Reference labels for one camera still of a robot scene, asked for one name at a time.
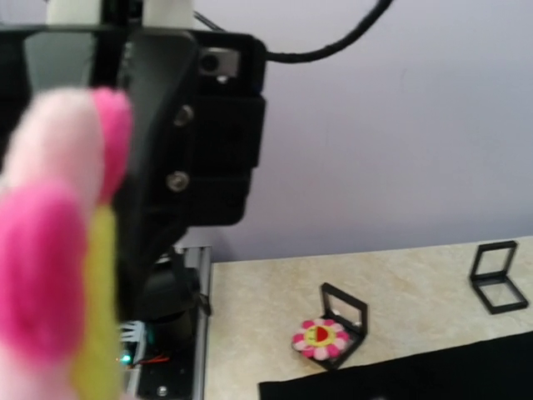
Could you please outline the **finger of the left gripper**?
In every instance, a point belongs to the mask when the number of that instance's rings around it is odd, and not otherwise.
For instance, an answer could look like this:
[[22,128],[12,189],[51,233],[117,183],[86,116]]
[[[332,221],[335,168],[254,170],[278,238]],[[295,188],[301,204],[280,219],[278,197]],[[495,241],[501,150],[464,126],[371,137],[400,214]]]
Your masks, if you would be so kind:
[[117,211],[117,314],[141,316],[142,293],[161,255],[186,231],[187,196],[168,187],[173,173],[192,164],[192,122],[177,127],[185,107],[194,105],[198,46],[184,31],[147,29],[130,37],[131,52],[121,68],[132,102],[133,134],[127,174],[115,198]]

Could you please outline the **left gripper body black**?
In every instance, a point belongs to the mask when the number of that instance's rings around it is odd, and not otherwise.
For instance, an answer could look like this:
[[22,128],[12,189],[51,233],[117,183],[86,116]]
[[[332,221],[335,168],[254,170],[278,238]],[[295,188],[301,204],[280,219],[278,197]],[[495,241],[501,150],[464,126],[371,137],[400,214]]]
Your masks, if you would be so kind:
[[185,227],[238,223],[245,212],[252,171],[259,163],[266,101],[262,95],[267,50],[248,34],[111,26],[4,26],[1,29],[1,131],[14,125],[31,92],[72,83],[88,68],[87,83],[124,88],[121,68],[130,37],[147,30],[189,33],[198,46],[194,105],[175,124],[192,122],[192,164],[173,173],[182,189]]

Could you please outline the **black t-shirt blue logo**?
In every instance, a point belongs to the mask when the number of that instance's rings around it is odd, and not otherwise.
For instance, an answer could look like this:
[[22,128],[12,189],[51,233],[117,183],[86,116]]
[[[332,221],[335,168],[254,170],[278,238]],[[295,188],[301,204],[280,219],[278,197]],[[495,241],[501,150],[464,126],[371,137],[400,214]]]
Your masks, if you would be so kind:
[[258,387],[261,400],[530,399],[532,335],[500,337],[285,382],[262,382]]

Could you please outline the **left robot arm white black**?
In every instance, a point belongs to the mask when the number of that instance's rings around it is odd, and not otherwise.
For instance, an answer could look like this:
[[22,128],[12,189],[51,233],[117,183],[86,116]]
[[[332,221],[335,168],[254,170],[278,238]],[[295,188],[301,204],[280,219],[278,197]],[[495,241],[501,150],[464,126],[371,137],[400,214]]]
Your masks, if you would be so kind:
[[240,33],[2,29],[2,398],[124,399],[122,322],[190,345],[205,298],[174,245],[242,219],[266,63]]

